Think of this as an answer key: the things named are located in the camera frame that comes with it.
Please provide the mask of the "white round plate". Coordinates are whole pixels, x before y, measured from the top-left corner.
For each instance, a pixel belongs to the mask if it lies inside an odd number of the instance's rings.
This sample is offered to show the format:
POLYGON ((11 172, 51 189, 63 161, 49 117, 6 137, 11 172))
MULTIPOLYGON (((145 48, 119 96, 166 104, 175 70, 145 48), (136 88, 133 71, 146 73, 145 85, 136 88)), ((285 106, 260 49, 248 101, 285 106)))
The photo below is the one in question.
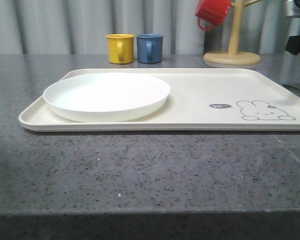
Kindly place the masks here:
POLYGON ((147 74, 106 72, 60 80, 43 92, 57 115, 77 122, 124 122, 150 115, 166 102, 171 88, 147 74))

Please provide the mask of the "wooden mug tree stand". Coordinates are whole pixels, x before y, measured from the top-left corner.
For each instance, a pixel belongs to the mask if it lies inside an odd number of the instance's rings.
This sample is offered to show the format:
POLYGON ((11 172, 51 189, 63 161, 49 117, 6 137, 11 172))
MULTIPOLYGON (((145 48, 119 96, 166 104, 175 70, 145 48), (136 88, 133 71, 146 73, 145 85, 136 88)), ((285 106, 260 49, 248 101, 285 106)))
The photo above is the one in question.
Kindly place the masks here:
POLYGON ((261 57, 256 53, 239 51, 244 8, 257 2, 259 0, 235 0, 231 4, 234 7, 234 15, 228 50, 207 52, 203 56, 205 61, 224 65, 254 65, 261 61, 261 57))

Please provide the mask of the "red enamel mug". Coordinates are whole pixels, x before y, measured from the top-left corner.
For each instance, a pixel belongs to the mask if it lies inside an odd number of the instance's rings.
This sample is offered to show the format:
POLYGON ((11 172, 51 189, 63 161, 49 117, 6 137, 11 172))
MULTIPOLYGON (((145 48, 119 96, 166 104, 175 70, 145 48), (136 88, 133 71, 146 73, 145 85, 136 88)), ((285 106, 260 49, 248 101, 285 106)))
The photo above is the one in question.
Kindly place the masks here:
POLYGON ((232 6, 231 0, 200 0, 195 9, 197 25, 204 31, 210 31, 219 26, 226 18, 232 6), (209 27, 203 27, 201 20, 208 22, 209 27))

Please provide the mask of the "cream rabbit print tray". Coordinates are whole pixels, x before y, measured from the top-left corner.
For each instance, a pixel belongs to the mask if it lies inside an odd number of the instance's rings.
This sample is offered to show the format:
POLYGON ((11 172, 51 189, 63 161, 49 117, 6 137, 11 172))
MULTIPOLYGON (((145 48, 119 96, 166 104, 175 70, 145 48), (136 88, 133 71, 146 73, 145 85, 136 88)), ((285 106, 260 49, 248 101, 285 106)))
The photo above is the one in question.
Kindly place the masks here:
POLYGON ((237 68, 123 68, 170 86, 157 111, 126 122, 73 121, 54 113, 43 97, 18 117, 36 132, 300 131, 300 97, 262 74, 237 68))

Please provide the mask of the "blue enamel mug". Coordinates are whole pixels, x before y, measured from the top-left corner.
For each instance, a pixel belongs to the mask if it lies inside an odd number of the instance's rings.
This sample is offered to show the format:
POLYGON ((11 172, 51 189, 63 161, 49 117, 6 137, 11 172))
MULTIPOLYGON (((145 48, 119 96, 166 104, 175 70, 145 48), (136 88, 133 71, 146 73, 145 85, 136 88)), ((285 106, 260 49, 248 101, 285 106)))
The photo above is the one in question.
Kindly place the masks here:
POLYGON ((156 64, 162 61, 162 34, 143 33, 136 35, 137 60, 139 63, 156 64))

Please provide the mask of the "yellow enamel mug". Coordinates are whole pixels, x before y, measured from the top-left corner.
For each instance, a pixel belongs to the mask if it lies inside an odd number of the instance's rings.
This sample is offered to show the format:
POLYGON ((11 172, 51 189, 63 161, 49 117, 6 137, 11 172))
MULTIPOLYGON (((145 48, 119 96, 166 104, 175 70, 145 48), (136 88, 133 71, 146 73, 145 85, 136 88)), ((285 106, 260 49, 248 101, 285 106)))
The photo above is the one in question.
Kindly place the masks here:
POLYGON ((107 34, 108 59, 112 64, 130 64, 134 61, 133 34, 107 34))

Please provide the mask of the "grey pleated curtain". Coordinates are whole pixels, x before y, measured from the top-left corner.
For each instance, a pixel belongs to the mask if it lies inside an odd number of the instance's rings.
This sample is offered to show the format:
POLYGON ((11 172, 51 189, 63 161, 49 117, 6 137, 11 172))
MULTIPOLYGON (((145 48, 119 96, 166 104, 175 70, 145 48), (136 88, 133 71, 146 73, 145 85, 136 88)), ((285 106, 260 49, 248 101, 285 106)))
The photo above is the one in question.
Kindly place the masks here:
POLYGON ((163 53, 228 48, 234 13, 210 31, 195 0, 0 0, 0 54, 106 54, 107 34, 162 34, 163 53))

